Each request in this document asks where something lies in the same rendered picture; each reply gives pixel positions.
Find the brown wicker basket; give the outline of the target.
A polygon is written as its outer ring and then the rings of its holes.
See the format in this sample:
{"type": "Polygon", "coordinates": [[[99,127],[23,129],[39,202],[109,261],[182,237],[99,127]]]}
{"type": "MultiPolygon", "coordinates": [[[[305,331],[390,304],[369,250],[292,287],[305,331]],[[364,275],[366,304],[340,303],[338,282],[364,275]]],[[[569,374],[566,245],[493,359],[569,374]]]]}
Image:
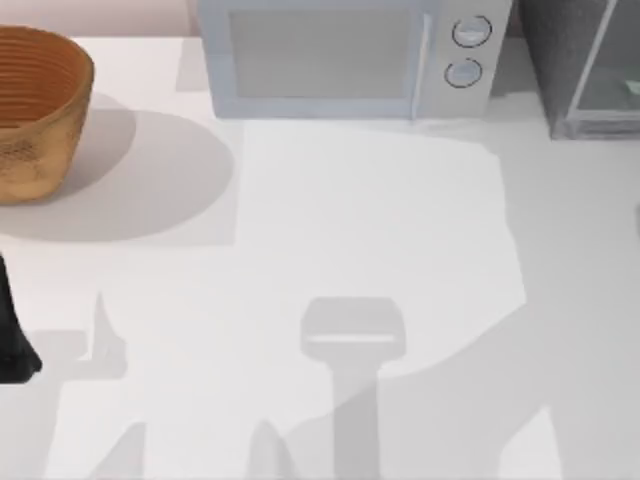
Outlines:
{"type": "Polygon", "coordinates": [[[85,125],[95,64],[74,40],[0,24],[0,205],[41,200],[67,176],[85,125]]]}

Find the microwave oven door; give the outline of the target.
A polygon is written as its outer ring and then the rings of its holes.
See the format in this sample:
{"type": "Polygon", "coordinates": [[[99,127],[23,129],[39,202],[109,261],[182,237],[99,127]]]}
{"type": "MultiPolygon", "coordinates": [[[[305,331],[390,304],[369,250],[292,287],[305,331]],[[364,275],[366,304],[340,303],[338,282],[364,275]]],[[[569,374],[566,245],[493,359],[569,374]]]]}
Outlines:
{"type": "Polygon", "coordinates": [[[433,0],[197,0],[219,118],[410,118],[433,0]]]}

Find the round microwave knob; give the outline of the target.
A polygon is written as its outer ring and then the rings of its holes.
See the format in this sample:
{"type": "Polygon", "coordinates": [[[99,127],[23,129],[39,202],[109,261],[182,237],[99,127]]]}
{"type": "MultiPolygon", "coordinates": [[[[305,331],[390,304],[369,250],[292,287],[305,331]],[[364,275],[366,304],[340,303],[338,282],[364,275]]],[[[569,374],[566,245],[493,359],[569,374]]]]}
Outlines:
{"type": "Polygon", "coordinates": [[[450,63],[444,71],[445,81],[456,89],[469,88],[478,83],[482,76],[482,65],[472,58],[450,63]]]}
{"type": "Polygon", "coordinates": [[[462,48],[479,47],[490,38],[491,34],[491,22],[481,15],[458,20],[452,29],[454,42],[462,48]]]}

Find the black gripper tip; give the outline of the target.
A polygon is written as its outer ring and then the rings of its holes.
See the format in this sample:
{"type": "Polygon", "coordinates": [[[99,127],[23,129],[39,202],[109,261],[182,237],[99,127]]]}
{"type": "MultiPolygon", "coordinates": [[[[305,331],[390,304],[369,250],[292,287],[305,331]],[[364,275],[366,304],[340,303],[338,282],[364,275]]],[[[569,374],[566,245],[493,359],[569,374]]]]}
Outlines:
{"type": "Polygon", "coordinates": [[[43,363],[21,328],[4,257],[0,254],[0,385],[24,384],[43,363]]]}

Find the pale microwave oven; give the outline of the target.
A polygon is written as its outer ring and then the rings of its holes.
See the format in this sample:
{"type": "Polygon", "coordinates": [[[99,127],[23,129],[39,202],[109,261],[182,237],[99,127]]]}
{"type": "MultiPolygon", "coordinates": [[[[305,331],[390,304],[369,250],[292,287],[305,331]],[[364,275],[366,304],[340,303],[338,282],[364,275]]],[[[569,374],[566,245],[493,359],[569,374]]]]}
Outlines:
{"type": "Polygon", "coordinates": [[[430,27],[429,51],[422,84],[420,119],[452,119],[480,116],[488,103],[513,0],[433,0],[439,11],[430,27]],[[490,38],[476,48],[462,48],[452,38],[458,20],[485,16],[492,24],[490,38]],[[450,63],[465,58],[483,67],[475,85],[456,89],[444,79],[450,63]]]}

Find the grey cabinet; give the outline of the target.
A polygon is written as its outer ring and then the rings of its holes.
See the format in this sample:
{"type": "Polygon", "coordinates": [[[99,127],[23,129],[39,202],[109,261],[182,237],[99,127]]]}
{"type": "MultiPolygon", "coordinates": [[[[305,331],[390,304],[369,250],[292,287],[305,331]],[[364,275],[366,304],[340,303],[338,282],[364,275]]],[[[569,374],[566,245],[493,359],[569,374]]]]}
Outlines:
{"type": "Polygon", "coordinates": [[[640,140],[640,0],[519,0],[554,139],[640,140]]]}

